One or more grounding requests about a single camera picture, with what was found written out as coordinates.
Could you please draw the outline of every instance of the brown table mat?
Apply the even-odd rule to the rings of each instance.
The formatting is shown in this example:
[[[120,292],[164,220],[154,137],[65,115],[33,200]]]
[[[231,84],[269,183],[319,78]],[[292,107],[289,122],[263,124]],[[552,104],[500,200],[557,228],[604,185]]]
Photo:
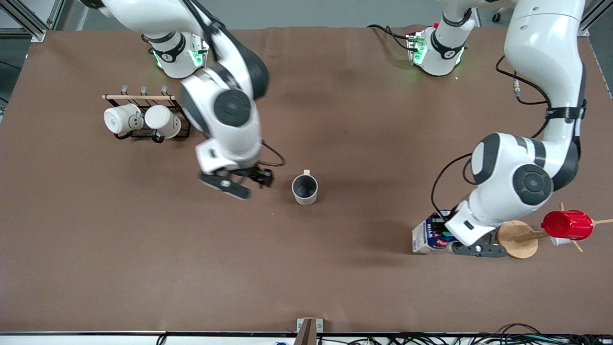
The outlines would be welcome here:
[[[411,32],[418,27],[406,28]],[[505,30],[475,29],[449,76],[409,66],[371,29],[236,31],[270,69],[257,105],[264,139],[288,161],[251,201],[202,185],[185,142],[119,141],[104,93],[179,86],[131,32],[49,32],[33,44],[0,125],[0,330],[285,331],[323,317],[327,331],[610,332],[613,228],[582,243],[542,239],[528,260],[411,254],[411,230],[451,159],[485,135],[529,136],[542,106],[522,106],[494,71]],[[588,39],[589,101],[576,180],[564,201],[613,216],[613,118]],[[525,100],[538,95],[524,86]],[[270,153],[264,158],[274,159]],[[297,205],[303,169],[319,198]],[[470,192],[461,165],[436,199]]]

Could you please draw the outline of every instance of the mug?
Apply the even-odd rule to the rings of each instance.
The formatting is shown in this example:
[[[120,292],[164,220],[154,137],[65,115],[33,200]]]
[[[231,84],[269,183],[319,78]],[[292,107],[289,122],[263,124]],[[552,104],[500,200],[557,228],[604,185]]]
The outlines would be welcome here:
[[[129,103],[125,106],[108,108],[104,111],[104,123],[109,131],[116,137],[124,136],[125,139],[131,131],[143,128],[143,117],[140,116],[140,109],[136,105]]]
[[[297,176],[292,182],[292,193],[296,202],[308,206],[315,202],[317,199],[317,180],[311,176],[311,171],[304,170],[302,175]]]
[[[568,238],[557,238],[557,237],[552,237],[551,238],[551,242],[554,244],[554,246],[563,246],[565,244],[571,244],[573,243],[570,239]]]
[[[151,138],[154,142],[174,138],[181,130],[181,120],[168,107],[160,104],[147,110],[145,123],[153,130]]]

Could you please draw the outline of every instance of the round wooden base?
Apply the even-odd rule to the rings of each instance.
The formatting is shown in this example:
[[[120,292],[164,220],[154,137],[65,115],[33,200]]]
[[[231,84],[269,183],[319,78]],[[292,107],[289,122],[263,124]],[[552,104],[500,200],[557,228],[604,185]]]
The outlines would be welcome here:
[[[531,226],[519,220],[506,222],[498,229],[498,243],[506,248],[506,252],[510,257],[529,258],[538,249],[538,239],[531,239],[525,242],[517,242],[515,239],[533,231]]]

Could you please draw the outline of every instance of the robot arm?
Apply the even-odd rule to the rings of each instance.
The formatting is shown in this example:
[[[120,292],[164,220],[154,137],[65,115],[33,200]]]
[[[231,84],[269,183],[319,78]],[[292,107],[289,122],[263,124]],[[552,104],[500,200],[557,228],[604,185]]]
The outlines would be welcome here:
[[[125,27],[143,33],[160,67],[182,79],[181,101],[192,125],[210,139],[196,147],[200,179],[236,198],[248,199],[249,178],[270,187],[273,174],[258,165],[262,148],[255,100],[265,95],[268,70],[262,60],[199,2],[191,0],[82,0]],[[194,57],[205,37],[215,56],[209,68]],[[240,176],[238,182],[232,175]]]
[[[584,0],[520,0],[504,52],[511,66],[544,92],[543,140],[493,133],[474,149],[478,186],[456,206],[447,229],[466,246],[503,223],[539,209],[575,177],[585,113],[585,73],[577,49]]]
[[[416,33],[411,62],[433,76],[449,74],[460,63],[475,22],[472,8],[515,7],[517,0],[439,0],[443,15],[437,27]]]

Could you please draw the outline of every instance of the red cup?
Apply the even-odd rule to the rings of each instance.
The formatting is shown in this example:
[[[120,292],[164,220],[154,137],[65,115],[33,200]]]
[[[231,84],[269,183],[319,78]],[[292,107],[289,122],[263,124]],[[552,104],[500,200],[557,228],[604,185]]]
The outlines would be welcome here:
[[[594,230],[592,218],[578,211],[553,211],[543,219],[541,228],[553,237],[581,241],[588,238]]]

